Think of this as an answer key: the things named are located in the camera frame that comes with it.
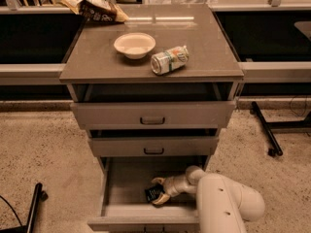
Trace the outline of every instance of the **aluminum can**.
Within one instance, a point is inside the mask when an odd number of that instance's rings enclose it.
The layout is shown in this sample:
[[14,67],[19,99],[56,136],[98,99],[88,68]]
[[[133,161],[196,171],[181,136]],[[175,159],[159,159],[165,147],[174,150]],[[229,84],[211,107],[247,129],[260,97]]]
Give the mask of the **aluminum can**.
[[162,75],[184,66],[189,60],[186,46],[175,47],[152,56],[151,64],[155,74]]

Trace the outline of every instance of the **concrete floor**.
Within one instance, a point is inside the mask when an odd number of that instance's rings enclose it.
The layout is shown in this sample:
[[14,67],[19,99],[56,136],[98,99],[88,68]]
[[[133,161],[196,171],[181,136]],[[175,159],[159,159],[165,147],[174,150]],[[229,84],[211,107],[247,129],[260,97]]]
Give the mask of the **concrete floor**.
[[[248,232],[309,233],[311,218],[311,138],[306,133],[276,135],[284,155],[267,155],[268,143],[249,103],[240,103],[221,133],[208,169],[258,190],[264,217],[246,222]],[[300,120],[311,103],[259,101],[268,121]],[[34,232],[92,232],[86,222],[99,216],[102,171],[69,109],[69,102],[0,102],[0,195],[26,223],[36,183],[49,199],[40,204]],[[18,226],[0,201],[0,229]]]

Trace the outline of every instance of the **drawer cabinet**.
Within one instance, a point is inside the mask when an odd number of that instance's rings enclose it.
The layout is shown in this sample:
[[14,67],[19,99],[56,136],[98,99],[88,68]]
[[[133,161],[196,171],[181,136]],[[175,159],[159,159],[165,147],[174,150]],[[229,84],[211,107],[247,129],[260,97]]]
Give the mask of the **drawer cabinet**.
[[[103,171],[100,214],[88,225],[94,231],[197,231],[195,196],[181,194],[155,207],[145,189],[154,177],[181,175],[191,165],[206,169],[243,73],[208,6],[137,6],[123,9],[130,17],[168,20],[87,24],[60,77]],[[127,59],[113,49],[126,32],[153,36],[155,49]],[[160,77],[152,72],[153,53],[184,45],[186,67]]]

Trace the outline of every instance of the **black metal stand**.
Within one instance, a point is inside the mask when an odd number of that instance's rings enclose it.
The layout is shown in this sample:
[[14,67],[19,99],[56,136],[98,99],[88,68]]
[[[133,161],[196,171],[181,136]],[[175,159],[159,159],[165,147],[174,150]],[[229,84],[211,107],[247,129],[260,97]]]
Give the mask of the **black metal stand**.
[[29,209],[27,224],[16,228],[3,229],[0,230],[0,233],[32,233],[35,226],[36,215],[38,212],[40,199],[41,200],[48,199],[48,194],[42,190],[42,184],[37,183],[32,196],[32,202]]
[[274,130],[290,130],[291,132],[310,131],[311,129],[311,112],[304,120],[300,121],[279,121],[279,122],[267,122],[260,111],[260,108],[256,102],[252,102],[253,112],[257,114],[262,124],[263,130],[270,140],[273,149],[269,149],[268,154],[270,156],[283,155],[283,151],[276,141],[273,132]]

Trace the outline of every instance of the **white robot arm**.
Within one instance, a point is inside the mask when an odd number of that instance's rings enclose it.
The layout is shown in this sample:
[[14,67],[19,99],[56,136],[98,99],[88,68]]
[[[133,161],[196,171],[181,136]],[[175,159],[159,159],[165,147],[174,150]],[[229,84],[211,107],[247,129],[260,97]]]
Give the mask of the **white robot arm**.
[[257,220],[264,214],[264,201],[256,190],[197,166],[190,166],[181,176],[155,178],[153,183],[162,184],[165,191],[155,205],[182,192],[196,194],[202,233],[246,233],[243,220]]

